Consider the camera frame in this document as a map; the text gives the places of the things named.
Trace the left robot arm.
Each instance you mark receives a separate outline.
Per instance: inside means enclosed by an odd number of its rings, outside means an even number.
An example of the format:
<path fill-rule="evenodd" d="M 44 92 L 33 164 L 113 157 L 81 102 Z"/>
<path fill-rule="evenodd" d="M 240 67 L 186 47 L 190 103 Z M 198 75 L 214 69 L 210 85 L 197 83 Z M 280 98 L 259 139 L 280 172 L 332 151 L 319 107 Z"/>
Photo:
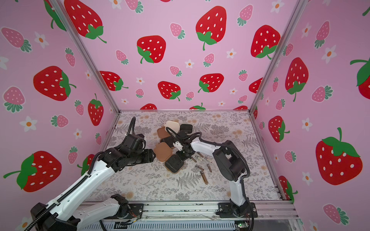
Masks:
<path fill-rule="evenodd" d="M 94 155 L 87 171 L 68 189 L 47 204 L 38 203 L 31 209 L 32 222 L 27 231 L 80 231 L 108 217 L 126 219 L 132 224 L 136 218 L 128 200 L 115 194 L 104 202 L 79 209 L 81 203 L 105 180 L 125 167 L 152 163 L 156 157 L 146 148 L 145 137 L 135 133 L 136 118 L 129 124 L 123 142 Z"/>

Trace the large brown nail clipper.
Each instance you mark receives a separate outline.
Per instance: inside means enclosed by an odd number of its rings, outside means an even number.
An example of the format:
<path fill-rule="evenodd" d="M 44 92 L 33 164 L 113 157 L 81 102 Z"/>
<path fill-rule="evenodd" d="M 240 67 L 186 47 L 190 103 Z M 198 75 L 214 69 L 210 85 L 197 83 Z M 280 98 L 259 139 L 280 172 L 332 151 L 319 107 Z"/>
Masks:
<path fill-rule="evenodd" d="M 200 171 L 200 174 L 201 174 L 201 176 L 202 176 L 202 179 L 203 179 L 204 183 L 205 183 L 206 185 L 208 185 L 208 184 L 209 184 L 209 182 L 208 182 L 208 180 L 207 180 L 207 178 L 206 178 L 205 173 L 204 173 L 203 171 Z"/>

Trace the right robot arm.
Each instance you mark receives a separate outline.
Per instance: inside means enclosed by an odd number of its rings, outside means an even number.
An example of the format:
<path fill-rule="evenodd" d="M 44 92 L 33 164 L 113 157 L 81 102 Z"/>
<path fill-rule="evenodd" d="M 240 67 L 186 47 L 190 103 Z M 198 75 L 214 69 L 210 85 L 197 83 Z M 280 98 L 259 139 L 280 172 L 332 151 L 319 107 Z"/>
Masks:
<path fill-rule="evenodd" d="M 213 156 L 222 176 L 228 180 L 231 192 L 229 202 L 219 203 L 215 214 L 221 218 L 257 217 L 256 208 L 247 197 L 244 186 L 244 179 L 250 177 L 251 172 L 246 159 L 232 141 L 216 143 L 203 139 L 201 132 L 181 135 L 171 128 L 166 128 L 166 131 L 174 138 L 173 146 L 178 149 L 165 162 L 165 167 L 170 172 L 178 172 L 184 161 L 197 152 Z"/>

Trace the tan brown case lid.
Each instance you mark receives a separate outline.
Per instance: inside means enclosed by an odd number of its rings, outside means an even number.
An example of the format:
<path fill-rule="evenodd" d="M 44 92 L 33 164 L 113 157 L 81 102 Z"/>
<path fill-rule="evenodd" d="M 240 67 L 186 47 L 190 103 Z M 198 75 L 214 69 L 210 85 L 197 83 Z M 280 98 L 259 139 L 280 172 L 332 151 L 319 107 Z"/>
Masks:
<path fill-rule="evenodd" d="M 172 148 L 165 142 L 159 143 L 154 149 L 156 159 L 161 162 L 167 161 L 172 156 Z"/>

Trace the black tray tan case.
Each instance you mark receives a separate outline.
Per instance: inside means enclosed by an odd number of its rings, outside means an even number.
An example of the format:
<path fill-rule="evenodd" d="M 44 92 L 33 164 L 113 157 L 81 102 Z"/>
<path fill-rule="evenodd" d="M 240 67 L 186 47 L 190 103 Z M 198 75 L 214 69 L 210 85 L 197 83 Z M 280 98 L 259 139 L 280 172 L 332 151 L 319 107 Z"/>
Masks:
<path fill-rule="evenodd" d="M 178 155 L 172 155 L 165 161 L 165 167 L 173 174 L 179 172 L 183 165 L 184 161 Z"/>

